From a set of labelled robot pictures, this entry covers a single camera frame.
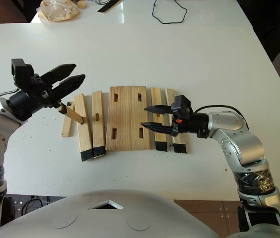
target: wooden block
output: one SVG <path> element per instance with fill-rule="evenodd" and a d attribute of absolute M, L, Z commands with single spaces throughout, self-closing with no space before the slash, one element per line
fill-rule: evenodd
<path fill-rule="evenodd" d="M 106 150 L 149 150 L 145 87 L 111 87 L 108 107 Z"/>
<path fill-rule="evenodd" d="M 74 110 L 72 110 L 71 108 L 67 107 L 66 105 L 64 105 L 63 103 L 61 103 L 61 106 L 57 108 L 58 111 L 61 113 L 61 114 L 64 114 L 65 116 L 71 118 L 72 120 L 80 123 L 80 124 L 83 124 L 84 121 L 83 121 L 83 118 L 80 114 L 76 113 Z"/>
<path fill-rule="evenodd" d="M 175 90 L 166 88 L 165 96 L 166 96 L 167 105 L 170 106 L 174 102 L 174 99 L 175 99 Z M 169 122 L 170 122 L 169 125 L 171 125 L 172 114 L 168 114 L 168 115 L 169 115 Z M 173 143 L 175 153 L 185 153 L 186 154 L 184 135 L 178 134 L 176 137 L 172 136 L 172 143 Z"/>
<path fill-rule="evenodd" d="M 162 95 L 160 88 L 151 88 L 151 97 L 152 97 L 152 105 L 162 105 Z M 153 113 L 153 121 L 157 123 L 164 124 L 164 115 Z M 155 140 L 155 149 L 160 151 L 168 151 L 167 142 L 166 142 L 166 134 L 163 133 L 154 133 Z"/>
<path fill-rule="evenodd" d="M 88 122 L 88 113 L 86 107 L 85 96 L 78 94 L 74 97 L 75 111 L 83 117 L 84 123 L 77 123 L 79 148 L 81 160 L 85 161 L 93 157 L 92 154 L 92 138 L 90 134 L 90 126 Z"/>
<path fill-rule="evenodd" d="M 74 102 L 67 102 L 67 106 L 72 110 L 75 109 Z M 62 137 L 71 136 L 71 122 L 72 122 L 71 118 L 66 117 L 66 116 L 64 117 Z"/>
<path fill-rule="evenodd" d="M 92 93 L 92 143 L 94 158 L 105 155 L 105 119 L 101 91 Z"/>

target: rectangular slot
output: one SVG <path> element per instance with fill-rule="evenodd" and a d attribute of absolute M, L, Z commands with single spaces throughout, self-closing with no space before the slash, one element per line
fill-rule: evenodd
<path fill-rule="evenodd" d="M 118 93 L 115 93 L 114 94 L 114 102 L 117 102 L 118 101 Z"/>
<path fill-rule="evenodd" d="M 139 128 L 139 138 L 143 139 L 143 128 Z"/>
<path fill-rule="evenodd" d="M 117 128 L 112 128 L 111 139 L 115 140 L 117 138 Z"/>

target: dark floor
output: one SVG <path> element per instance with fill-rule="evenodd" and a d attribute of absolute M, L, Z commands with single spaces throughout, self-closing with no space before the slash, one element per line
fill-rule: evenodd
<path fill-rule="evenodd" d="M 29 196 L 7 194 L 15 200 L 15 218 L 21 216 L 23 208 L 24 213 L 30 213 L 41 208 L 41 203 L 37 199 L 41 199 L 43 206 L 48 205 L 46 196 Z M 55 202 L 63 197 L 49 197 L 50 202 Z M 174 200 L 179 206 L 191 213 L 197 219 L 208 225 L 221 238 L 230 234 L 239 232 L 237 207 L 241 205 L 239 201 L 192 201 L 192 200 Z"/>

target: wooden plank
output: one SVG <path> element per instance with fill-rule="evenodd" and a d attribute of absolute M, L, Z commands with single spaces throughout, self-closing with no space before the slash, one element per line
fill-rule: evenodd
<path fill-rule="evenodd" d="M 174 89 L 165 89 L 165 96 L 167 105 L 171 105 L 175 99 L 175 90 Z M 172 123 L 172 114 L 168 114 L 169 116 L 169 125 Z M 186 145 L 185 139 L 183 134 L 178 134 L 176 137 L 172 136 L 172 143 L 174 147 L 175 153 L 185 153 L 186 154 Z"/>
<path fill-rule="evenodd" d="M 72 120 L 74 120 L 74 121 L 76 121 L 76 122 L 78 122 L 80 124 L 84 123 L 83 118 L 82 118 L 82 116 L 80 114 L 76 113 L 74 110 L 72 110 L 71 108 L 67 107 L 63 103 L 61 103 L 61 105 L 57 109 L 58 109 L 58 111 L 61 114 L 71 118 Z"/>
<path fill-rule="evenodd" d="M 74 102 L 67 102 L 67 107 L 74 110 Z M 62 129 L 62 137 L 69 137 L 71 136 L 71 123 L 72 119 L 69 117 L 64 117 L 64 122 L 63 122 L 63 129 Z"/>
<path fill-rule="evenodd" d="M 162 95 L 160 88 L 151 88 L 151 98 L 152 105 L 162 105 Z M 153 113 L 153 121 L 157 123 L 164 124 L 164 115 Z M 155 141 L 155 149 L 159 151 L 168 151 L 167 142 L 166 142 L 166 134 L 163 133 L 154 133 L 154 141 Z"/>
<path fill-rule="evenodd" d="M 94 158 L 105 155 L 105 118 L 101 91 L 92 93 L 92 143 Z"/>
<path fill-rule="evenodd" d="M 81 160 L 85 161 L 93 157 L 92 138 L 88 122 L 88 113 L 85 96 L 81 93 L 74 97 L 75 111 L 83 117 L 84 123 L 77 123 L 79 148 Z"/>
<path fill-rule="evenodd" d="M 145 87 L 111 87 L 108 107 L 106 150 L 149 150 Z"/>

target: black tape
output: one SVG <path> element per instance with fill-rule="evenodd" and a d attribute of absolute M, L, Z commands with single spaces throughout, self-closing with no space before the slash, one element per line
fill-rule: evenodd
<path fill-rule="evenodd" d="M 86 161 L 86 160 L 88 160 L 88 159 L 90 159 L 90 158 L 93 157 L 92 149 L 82 151 L 82 152 L 80 153 L 80 155 L 81 155 L 81 160 L 82 160 L 82 161 Z"/>
<path fill-rule="evenodd" d="M 155 149 L 159 151 L 168 151 L 168 146 L 166 142 L 156 141 Z"/>
<path fill-rule="evenodd" d="M 93 153 L 94 158 L 105 155 L 106 148 L 105 148 L 105 146 L 98 146 L 98 147 L 92 148 L 92 153 Z"/>

